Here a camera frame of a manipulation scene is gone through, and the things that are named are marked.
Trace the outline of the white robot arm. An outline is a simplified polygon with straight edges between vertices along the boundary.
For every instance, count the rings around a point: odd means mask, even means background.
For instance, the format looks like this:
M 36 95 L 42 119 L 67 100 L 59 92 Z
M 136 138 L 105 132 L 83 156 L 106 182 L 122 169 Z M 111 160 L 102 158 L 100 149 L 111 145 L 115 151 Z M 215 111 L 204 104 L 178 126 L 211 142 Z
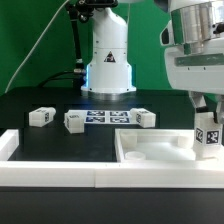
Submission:
M 93 57 L 82 90 L 115 98 L 133 92 L 127 23 L 112 8 L 123 0 L 88 0 L 93 10 Z M 224 125 L 224 0 L 153 0 L 170 20 L 160 34 L 172 88 L 185 90 L 198 113 L 206 93 L 218 97 L 214 122 Z

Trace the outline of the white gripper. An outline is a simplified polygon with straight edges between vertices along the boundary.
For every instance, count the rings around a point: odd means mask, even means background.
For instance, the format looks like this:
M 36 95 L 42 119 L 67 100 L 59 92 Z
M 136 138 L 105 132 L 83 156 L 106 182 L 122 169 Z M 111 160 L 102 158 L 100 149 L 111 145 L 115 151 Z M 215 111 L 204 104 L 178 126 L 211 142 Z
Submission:
M 196 113 L 208 111 L 203 93 L 217 94 L 215 120 L 223 128 L 224 48 L 209 47 L 203 54 L 189 56 L 184 55 L 180 47 L 167 48 L 165 65 L 171 87 L 189 91 Z

